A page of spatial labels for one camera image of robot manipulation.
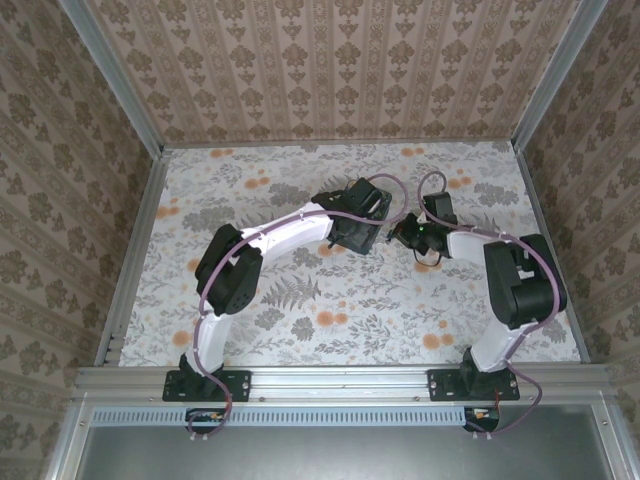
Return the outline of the grey metal panel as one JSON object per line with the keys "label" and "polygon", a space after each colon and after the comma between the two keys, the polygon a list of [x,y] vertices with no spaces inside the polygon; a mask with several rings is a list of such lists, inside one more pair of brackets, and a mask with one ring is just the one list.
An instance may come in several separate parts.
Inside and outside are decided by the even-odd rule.
{"label": "grey metal panel", "polygon": [[485,438],[446,426],[181,426],[64,423],[46,480],[640,480],[620,411],[543,406]]}

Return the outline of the aluminium frame post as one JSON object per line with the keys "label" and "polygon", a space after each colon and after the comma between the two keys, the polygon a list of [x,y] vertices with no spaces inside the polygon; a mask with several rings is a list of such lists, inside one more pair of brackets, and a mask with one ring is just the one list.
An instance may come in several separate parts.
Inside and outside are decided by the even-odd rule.
{"label": "aluminium frame post", "polygon": [[162,157],[164,141],[129,80],[116,50],[102,32],[87,0],[59,0],[63,10],[104,76],[140,141],[156,161]]}
{"label": "aluminium frame post", "polygon": [[521,154],[524,151],[535,133],[599,17],[605,10],[607,2],[608,0],[580,0],[511,137],[516,154]]}

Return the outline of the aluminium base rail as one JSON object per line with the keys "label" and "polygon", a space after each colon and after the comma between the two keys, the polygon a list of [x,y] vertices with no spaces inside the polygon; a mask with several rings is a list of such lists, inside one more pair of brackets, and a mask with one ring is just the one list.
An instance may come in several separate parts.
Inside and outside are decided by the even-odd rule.
{"label": "aluminium base rail", "polygon": [[[443,365],[256,367],[251,404],[366,405],[425,404],[430,370]],[[524,363],[515,366],[543,390],[544,405],[595,404],[615,399],[615,389],[602,365]],[[78,371],[73,403],[96,405],[158,404],[169,367],[87,367]]]}

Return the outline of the aluminium side rail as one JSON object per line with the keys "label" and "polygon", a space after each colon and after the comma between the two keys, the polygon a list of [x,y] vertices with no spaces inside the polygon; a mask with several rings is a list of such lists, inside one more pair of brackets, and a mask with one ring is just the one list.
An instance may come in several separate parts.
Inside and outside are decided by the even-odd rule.
{"label": "aluminium side rail", "polygon": [[96,367],[118,366],[171,156],[172,149],[165,148],[152,162],[96,353]]}

